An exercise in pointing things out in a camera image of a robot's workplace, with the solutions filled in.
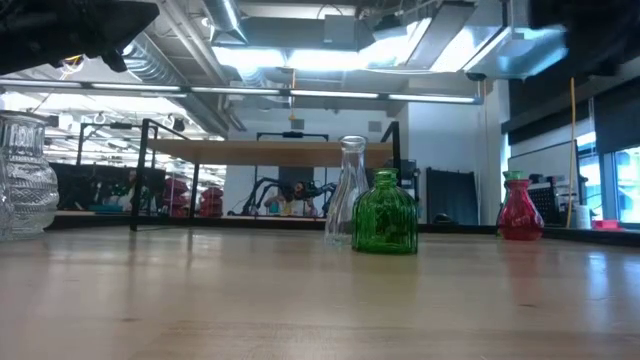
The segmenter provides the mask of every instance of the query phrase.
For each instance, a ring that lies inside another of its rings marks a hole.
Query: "pink object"
[[[593,228],[596,230],[620,231],[620,223],[618,220],[593,220]]]
[[[540,239],[544,221],[527,192],[529,180],[507,180],[505,183],[509,191],[509,200],[498,219],[500,234],[506,240]]]

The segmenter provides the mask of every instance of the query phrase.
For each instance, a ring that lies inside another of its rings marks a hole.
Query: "person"
[[[265,200],[264,206],[268,209],[271,204],[277,202],[281,209],[280,215],[283,216],[318,216],[318,211],[313,204],[313,198],[305,198],[305,193],[306,186],[303,182],[299,181],[293,188],[293,199],[291,199],[291,201],[287,201],[279,191],[278,195]]]

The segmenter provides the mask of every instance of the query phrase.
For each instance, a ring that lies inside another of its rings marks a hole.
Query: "glass vase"
[[[364,168],[367,139],[362,136],[340,138],[342,172],[329,205],[324,238],[328,243],[348,244],[351,241],[353,205],[360,194],[369,189]]]
[[[354,207],[355,251],[376,254],[418,252],[418,212],[415,200],[396,186],[397,169],[377,169],[375,186]]]
[[[44,159],[45,118],[2,111],[2,152],[14,207],[13,236],[29,238],[53,222],[58,179]]]
[[[531,201],[529,179],[507,180],[508,200],[498,219],[498,229],[506,240],[538,240],[544,221]]]
[[[504,210],[504,205],[509,201],[509,189],[507,188],[507,181],[509,180],[520,180],[524,176],[522,171],[503,171],[502,175],[504,176],[504,188],[507,192],[504,194],[504,200],[500,205],[500,211],[498,211],[498,217],[496,218],[496,227],[498,226],[498,222],[500,221],[500,216],[502,216],[502,210]],[[500,230],[496,232],[497,236],[500,236]]]

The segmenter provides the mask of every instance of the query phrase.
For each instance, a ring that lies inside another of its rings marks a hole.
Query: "fluorescent light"
[[[276,49],[213,47],[213,52],[220,64],[235,68],[282,67],[285,65],[282,51]]]
[[[472,97],[442,96],[442,95],[409,95],[409,94],[389,94],[389,100],[416,101],[416,102],[441,102],[452,104],[473,104],[476,102]]]
[[[307,71],[350,71],[367,67],[355,51],[295,50],[287,66]]]
[[[143,93],[140,93],[140,96],[144,96],[144,97],[186,98],[187,94],[143,92]]]
[[[280,91],[277,89],[192,87],[191,91],[201,92],[201,93],[214,93],[214,94],[280,95]]]
[[[141,90],[141,91],[180,91],[179,86],[146,85],[146,84],[91,84],[95,89],[107,90]]]
[[[347,91],[291,90],[293,96],[314,96],[332,98],[376,99],[378,94]]]
[[[46,87],[60,87],[60,88],[82,87],[82,84],[74,81],[23,80],[23,79],[0,79],[0,85],[44,87],[44,88]]]
[[[502,42],[502,40],[504,40],[509,34],[511,34],[510,27],[502,29],[500,33],[496,35],[493,40],[491,40],[491,42],[489,42],[482,50],[480,50],[473,58],[471,58],[471,60],[469,60],[469,62],[465,66],[462,67],[462,70],[469,71],[474,66],[478,65],[480,60],[484,59],[484,57],[487,56],[487,54],[489,54],[491,50],[495,49],[495,47],[498,46]]]

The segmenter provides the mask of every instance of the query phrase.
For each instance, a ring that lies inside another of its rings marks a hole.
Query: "green glass bottle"
[[[375,170],[375,185],[353,207],[351,247],[375,254],[416,254],[418,213],[415,200],[396,187],[397,169]]]

